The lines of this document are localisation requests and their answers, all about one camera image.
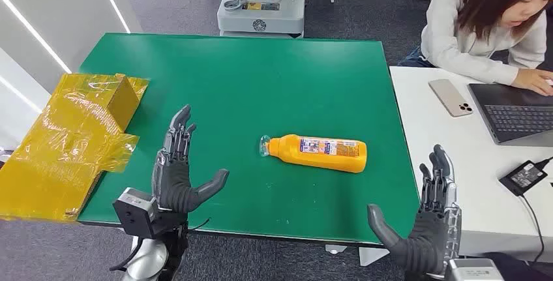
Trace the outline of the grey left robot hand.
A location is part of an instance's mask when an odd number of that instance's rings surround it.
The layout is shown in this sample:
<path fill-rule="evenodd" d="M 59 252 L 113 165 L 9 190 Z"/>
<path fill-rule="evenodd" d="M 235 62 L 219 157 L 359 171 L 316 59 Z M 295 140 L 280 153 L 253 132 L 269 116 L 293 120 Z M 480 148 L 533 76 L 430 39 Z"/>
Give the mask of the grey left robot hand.
<path fill-rule="evenodd" d="M 158 206 L 181 214 L 194 211 L 221 191 L 230 174 L 227 169 L 220 169 L 210 181 L 197 187 L 191 185 L 189 151 L 196 125 L 188 126 L 189 119 L 187 104 L 172 117 L 152 172 L 152 192 Z"/>

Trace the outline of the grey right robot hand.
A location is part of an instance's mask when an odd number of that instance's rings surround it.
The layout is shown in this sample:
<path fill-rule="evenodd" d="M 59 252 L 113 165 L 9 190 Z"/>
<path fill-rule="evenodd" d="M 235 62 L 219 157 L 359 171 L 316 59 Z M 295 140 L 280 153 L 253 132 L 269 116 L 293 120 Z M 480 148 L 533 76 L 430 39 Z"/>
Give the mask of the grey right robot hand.
<path fill-rule="evenodd" d="M 376 204 L 367 205 L 370 229 L 396 262 L 409 273 L 443 276 L 449 260 L 458 257 L 462 210 L 457 202 L 454 167 L 444 148 L 429 154 L 432 168 L 420 164 L 421 202 L 405 239 L 384 219 Z"/>

